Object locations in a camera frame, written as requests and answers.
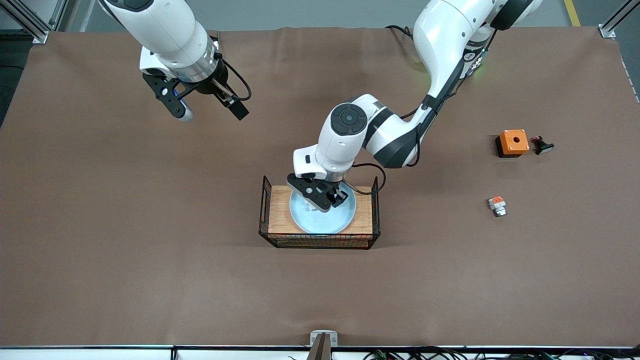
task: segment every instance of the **metal frame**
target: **metal frame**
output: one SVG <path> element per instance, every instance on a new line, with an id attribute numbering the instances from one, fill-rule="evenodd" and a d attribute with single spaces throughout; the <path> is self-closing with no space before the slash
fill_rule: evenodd
<path id="1" fill-rule="evenodd" d="M 67 9 L 68 4 L 69 0 L 58 0 L 56 7 L 53 9 L 53 13 L 51 14 L 51 18 L 49 19 L 49 26 L 51 29 L 58 30 L 58 28 L 60 28 L 60 19 Z"/>
<path id="2" fill-rule="evenodd" d="M 0 7 L 33 37 L 34 44 L 47 42 L 51 27 L 20 0 L 0 0 Z"/>
<path id="3" fill-rule="evenodd" d="M 331 340 L 329 339 L 329 334 L 327 332 L 321 332 L 312 339 L 313 343 L 307 355 L 307 360 L 331 360 Z"/>
<path id="4" fill-rule="evenodd" d="M 600 30 L 600 34 L 604 38 L 615 38 L 616 33 L 613 31 L 618 24 L 627 17 L 632 11 L 634 11 L 638 5 L 640 4 L 640 0 L 624 0 L 622 5 L 609 17 L 609 20 L 604 24 L 599 24 L 598 29 Z"/>

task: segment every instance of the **wire basket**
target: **wire basket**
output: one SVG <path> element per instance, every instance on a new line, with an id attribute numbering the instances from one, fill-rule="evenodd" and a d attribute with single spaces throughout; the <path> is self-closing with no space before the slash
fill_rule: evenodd
<path id="1" fill-rule="evenodd" d="M 271 183 L 262 179 L 262 204 L 260 205 L 260 227 L 258 234 L 277 248 L 288 249 L 360 249 L 367 250 L 380 237 L 380 209 L 378 208 L 378 178 L 371 191 L 371 233 L 369 234 L 307 234 L 270 233 L 269 210 L 271 209 Z"/>

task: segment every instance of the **black cable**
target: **black cable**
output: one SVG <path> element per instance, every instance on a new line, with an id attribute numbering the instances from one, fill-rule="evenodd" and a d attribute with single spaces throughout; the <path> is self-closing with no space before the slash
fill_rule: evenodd
<path id="1" fill-rule="evenodd" d="M 468 76 L 464 77 L 462 80 L 460 80 L 460 82 L 458 83 L 458 86 L 456 86 L 456 89 L 451 92 L 451 94 L 445 96 L 442 98 L 442 100 L 440 100 L 438 102 L 438 105 L 436 106 L 436 108 L 439 108 L 440 105 L 442 105 L 446 100 L 450 99 L 451 97 L 454 97 L 457 93 L 458 93 L 458 89 L 460 89 L 460 87 L 462 86 L 462 84 L 465 82 L 465 80 L 467 80 L 467 78 L 469 78 Z"/>
<path id="2" fill-rule="evenodd" d="M 418 165 L 418 162 L 420 161 L 420 131 L 418 131 L 418 127 L 420 127 L 420 124 L 415 127 L 415 144 L 418 147 L 415 154 L 415 161 L 412 164 L 407 164 L 407 167 L 414 167 L 415 165 Z"/>
<path id="3" fill-rule="evenodd" d="M 464 354 L 462 354 L 461 352 L 457 352 L 457 351 L 452 350 L 452 349 L 449 349 L 449 352 L 450 352 L 453 356 L 455 356 L 455 354 L 458 354 L 458 355 L 460 355 L 464 360 L 469 360 L 469 359 L 468 359 Z"/>
<path id="4" fill-rule="evenodd" d="M 436 357 L 438 357 L 438 356 L 440 356 L 440 355 L 442 355 L 442 354 L 441 354 L 441 353 L 439 353 L 439 352 L 437 352 L 435 355 L 429 356 L 428 358 L 427 358 L 426 356 L 422 355 L 422 353 L 420 353 L 420 354 L 418 354 L 418 355 L 420 355 L 420 358 L 421 358 L 422 360 L 433 360 L 434 358 L 436 358 Z"/>
<path id="5" fill-rule="evenodd" d="M 489 39 L 489 42 L 486 43 L 486 47 L 484 48 L 485 52 L 489 51 L 489 47 L 491 46 L 491 43 L 493 42 L 493 38 L 495 38 L 495 34 L 497 32 L 498 32 L 497 30 L 493 30 L 493 34 L 491 34 L 491 38 Z"/>
<path id="6" fill-rule="evenodd" d="M 412 116 L 413 114 L 415 114 L 415 112 L 416 112 L 416 111 L 418 111 L 418 108 L 413 109 L 413 111 L 411 111 L 411 112 L 410 112 L 410 113 L 408 113 L 408 114 L 404 114 L 404 115 L 402 115 L 402 116 L 400 117 L 400 119 L 406 119 L 406 118 L 408 118 L 408 117 Z"/>
<path id="7" fill-rule="evenodd" d="M 482 360 L 531 360 L 538 359 L 542 360 L 541 354 L 532 355 L 532 354 L 510 354 L 507 357 L 483 357 Z"/>
<path id="8" fill-rule="evenodd" d="M 395 356 L 398 360 L 404 360 L 404 358 L 402 356 L 398 355 L 397 352 L 390 352 L 389 354 Z"/>
<path id="9" fill-rule="evenodd" d="M 375 168 L 378 168 L 378 170 L 380 170 L 380 172 L 382 172 L 382 184 L 380 185 L 380 187 L 376 191 L 365 193 L 365 192 L 361 192 L 360 190 L 356 189 L 355 186 L 354 187 L 349 186 L 356 193 L 359 193 L 361 195 L 373 195 L 375 193 L 379 193 L 380 190 L 382 190 L 382 188 L 385 187 L 385 184 L 387 183 L 387 173 L 385 172 L 385 169 L 383 169 L 380 165 L 372 164 L 372 163 L 363 163 L 363 164 L 352 165 L 351 167 L 375 167 Z"/>
<path id="10" fill-rule="evenodd" d="M 622 357 L 622 358 L 628 357 L 630 360 L 631 359 L 635 360 L 633 354 L 640 354 L 638 350 L 640 350 L 640 345 L 636 345 L 636 347 L 626 349 L 626 350 L 618 349 L 618 357 Z"/>
<path id="11" fill-rule="evenodd" d="M 426 358 L 426 357 L 422 356 L 422 358 L 423 358 L 424 360 L 433 360 L 433 359 L 435 359 L 435 358 L 436 358 L 436 357 L 438 357 L 438 356 L 442 356 L 442 357 L 444 357 L 446 360 L 450 360 L 450 359 L 449 359 L 445 354 L 443 354 L 443 353 L 441 353 L 441 352 L 437 352 L 435 355 L 429 356 L 428 358 Z"/>
<path id="12" fill-rule="evenodd" d="M 405 26 L 404 28 L 401 28 L 398 25 L 389 25 L 389 26 L 385 26 L 385 29 L 397 29 L 397 30 L 400 30 L 400 32 L 402 32 L 403 34 L 405 34 L 406 36 L 410 37 L 413 40 L 413 34 L 411 34 L 411 30 L 409 29 L 408 26 Z"/>
<path id="13" fill-rule="evenodd" d="M 16 65 L 3 65 L 3 64 L 0 64 L 0 67 L 13 67 L 15 69 L 24 70 L 24 67 L 16 66 Z"/>
<path id="14" fill-rule="evenodd" d="M 572 348 L 569 349 L 565 352 L 563 352 L 562 354 L 556 356 L 556 359 L 560 359 L 561 357 L 568 355 L 571 352 L 581 352 L 582 354 L 588 354 L 594 357 L 594 359 L 596 360 L 604 360 L 605 358 L 608 359 L 613 359 L 613 356 L 609 355 L 609 354 L 604 354 L 601 352 L 597 352 L 597 351 L 593 351 L 593 350 L 588 350 L 588 349 L 584 349 L 584 348 Z"/>
<path id="15" fill-rule="evenodd" d="M 244 87 L 246 87 L 246 91 L 247 91 L 247 96 L 246 97 L 240 97 L 238 96 L 235 92 L 233 95 L 234 100 L 238 100 L 238 101 L 247 101 L 248 99 L 251 99 L 251 88 L 249 87 L 249 84 L 246 82 L 246 80 L 244 80 L 244 78 L 242 77 L 242 75 L 240 75 L 240 73 L 238 73 L 238 71 L 236 71 L 234 69 L 233 66 L 231 66 L 231 64 L 229 64 L 224 58 L 222 59 L 222 62 L 231 69 L 231 71 L 234 72 L 234 74 L 238 77 L 238 79 L 240 79 L 240 81 L 242 81 L 242 84 L 244 85 Z"/>

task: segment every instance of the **white robotic arm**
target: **white robotic arm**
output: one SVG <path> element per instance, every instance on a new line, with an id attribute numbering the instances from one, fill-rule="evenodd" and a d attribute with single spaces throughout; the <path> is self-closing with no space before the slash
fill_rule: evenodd
<path id="1" fill-rule="evenodd" d="M 185 0 L 99 0 L 105 12 L 142 44 L 140 70 L 147 84 L 174 117 L 189 121 L 193 113 L 183 97 L 196 90 L 213 94 L 240 120 L 248 114 L 227 84 L 229 66 L 195 19 Z M 185 91 L 178 93 L 182 83 Z"/>
<path id="2" fill-rule="evenodd" d="M 294 173 L 287 177 L 287 184 L 317 209 L 328 211 L 346 199 L 338 185 L 360 146 L 385 168 L 409 164 L 458 80 L 477 65 L 490 35 L 510 28 L 541 2 L 431 0 L 413 28 L 413 41 L 431 85 L 412 119 L 403 121 L 369 94 L 347 100 L 329 114 L 317 145 L 294 151 Z"/>

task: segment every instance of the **wooden board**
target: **wooden board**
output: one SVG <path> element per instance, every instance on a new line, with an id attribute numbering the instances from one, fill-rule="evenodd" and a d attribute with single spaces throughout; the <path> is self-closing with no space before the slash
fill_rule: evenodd
<path id="1" fill-rule="evenodd" d="M 362 192 L 370 192 L 370 186 L 358 186 Z M 289 211 L 289 198 L 291 190 L 286 185 L 274 185 L 271 187 L 271 209 L 269 210 L 269 232 L 279 234 L 303 234 L 291 217 Z M 339 234 L 371 234 L 373 233 L 371 215 L 371 196 L 356 196 L 356 214 L 351 223 Z"/>

